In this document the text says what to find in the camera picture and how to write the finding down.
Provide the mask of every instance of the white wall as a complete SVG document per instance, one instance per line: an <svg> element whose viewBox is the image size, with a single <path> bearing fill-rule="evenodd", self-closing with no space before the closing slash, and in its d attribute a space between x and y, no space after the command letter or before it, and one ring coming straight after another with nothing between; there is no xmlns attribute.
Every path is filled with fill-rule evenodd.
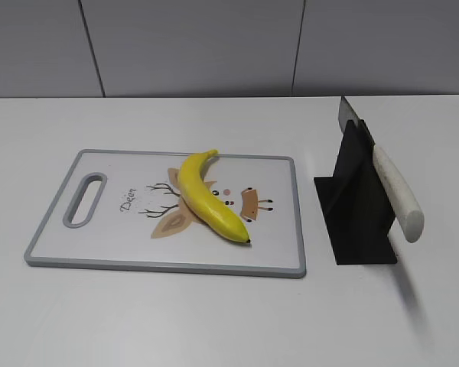
<svg viewBox="0 0 459 367"><path fill-rule="evenodd" d="M302 0L83 0L107 96L290 96Z"/></svg>
<svg viewBox="0 0 459 367"><path fill-rule="evenodd" d="M459 0L310 0L297 96L459 93Z"/></svg>
<svg viewBox="0 0 459 367"><path fill-rule="evenodd" d="M101 96L74 0L0 0L0 97Z"/></svg>

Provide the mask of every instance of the deer illustration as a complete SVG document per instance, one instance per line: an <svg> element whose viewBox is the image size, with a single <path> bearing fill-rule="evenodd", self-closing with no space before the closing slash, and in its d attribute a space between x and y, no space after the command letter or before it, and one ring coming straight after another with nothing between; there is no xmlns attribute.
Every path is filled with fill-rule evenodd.
<svg viewBox="0 0 459 367"><path fill-rule="evenodd" d="M147 186L150 188L150 191L164 190L164 195L174 195L178 197L177 204L172 206L160 206L162 210L144 209L143 211L138 212L139 214L145 214L148 218L161 218L171 210L177 209L173 212L170 212L167 216L164 216L164 218L156 225L155 229L151 233L152 239L160 239L162 237L168 237L170 235L180 233L193 222L203 224L203 222L194 213L192 213L192 211L182 199L181 195L175 192L175 190L172 188L173 186L175 189L180 190L180 187L178 186L178 171L179 170L177 168L168 168L168 179L171 185L168 183L156 183L153 186ZM204 182L208 189L210 189L215 183L216 181ZM222 194L229 196L231 191L229 189L225 189ZM241 194L243 205L240 216L247 222L257 220L257 213L259 209L267 211L272 211L274 209L259 206L259 203L273 203L273 201L259 200L257 190L252 189L251 187L242 191ZM219 196L220 192L218 190L213 190L213 195ZM229 206L234 204L233 201L228 200L223 202Z"/></svg>
<svg viewBox="0 0 459 367"><path fill-rule="evenodd" d="M179 170L177 168L168 168L168 178L170 180L170 183L177 190L180 189L178 186L178 171ZM216 183L216 181L204 182L204 184L206 185L208 189L210 189L214 183ZM199 218L197 218L197 216L194 213L192 213L192 211L190 211L187 204L181 198L181 195L179 193L176 193L174 189L172 189L172 187L168 183L157 183L154 186L147 186L147 187L150 187L151 191L166 190L166 192L163 193L164 195L168 194L168 195L175 195L178 197L177 204L172 205L172 206L161 206L163 210L155 211L155 210L145 209L142 212L139 212L140 214L146 214L148 218L160 218L166 213L168 213L170 210L178 208L178 210L171 212L166 217L164 217L159 222L159 224L157 224L157 226L151 233L151 237L153 239L160 239L162 237L168 237L170 235L174 235L175 233L182 232L192 222L199 223L199 224L203 223Z"/></svg>

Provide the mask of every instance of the white table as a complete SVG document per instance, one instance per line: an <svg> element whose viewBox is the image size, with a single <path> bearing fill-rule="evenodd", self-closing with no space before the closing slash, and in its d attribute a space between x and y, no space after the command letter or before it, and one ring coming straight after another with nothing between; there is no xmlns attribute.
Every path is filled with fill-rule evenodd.
<svg viewBox="0 0 459 367"><path fill-rule="evenodd" d="M459 96L355 97L425 211L396 266L336 266L313 185L339 98L0 99L0 366L459 366ZM301 280L30 268L82 148L290 155ZM318 231L306 223L321 222Z"/></svg>

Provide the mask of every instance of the gray cutting board rim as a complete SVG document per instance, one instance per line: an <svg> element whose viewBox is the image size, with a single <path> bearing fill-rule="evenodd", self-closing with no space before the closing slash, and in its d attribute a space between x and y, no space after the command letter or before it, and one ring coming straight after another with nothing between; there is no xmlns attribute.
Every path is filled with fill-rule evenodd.
<svg viewBox="0 0 459 367"><path fill-rule="evenodd" d="M290 182L292 191L292 206L294 210L296 251L298 256L298 266L278 267L278 266L248 266L248 265L222 265L208 263L181 263L166 261L126 261L126 260L106 260L94 258L61 258L61 257L44 257L35 256L32 252L41 233L48 224L51 214L54 212L58 201L60 200L65 187L67 187L73 172L82 160L85 154L134 154L134 155L151 155L151 156L188 156L190 153L158 152L158 151L118 151L118 150L99 150L84 149L80 151L71 168L69 169L63 183L60 185L56 196L47 210L41 224L37 228L33 239L31 240L24 259L30 266L53 267L53 268L89 268L99 270L123 270L123 271L169 271L183 273L201 273L201 274L227 274L227 275L245 275L259 277L277 277L277 278L302 278L306 274L306 261L304 256L304 244L301 228L301 215L299 210L298 188L295 174L295 164L292 158L283 156L266 156L266 155L241 155L241 154L218 154L219 158L244 158L256 160L279 160L287 161L290 171Z"/></svg>

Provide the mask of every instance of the banana tip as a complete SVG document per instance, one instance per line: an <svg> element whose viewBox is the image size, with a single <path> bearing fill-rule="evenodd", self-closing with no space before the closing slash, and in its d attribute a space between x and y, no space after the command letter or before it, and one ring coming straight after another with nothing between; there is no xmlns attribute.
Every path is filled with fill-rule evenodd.
<svg viewBox="0 0 459 367"><path fill-rule="evenodd" d="M209 157L214 157L216 154L218 154L217 149L211 149L207 152L207 155L209 155Z"/></svg>

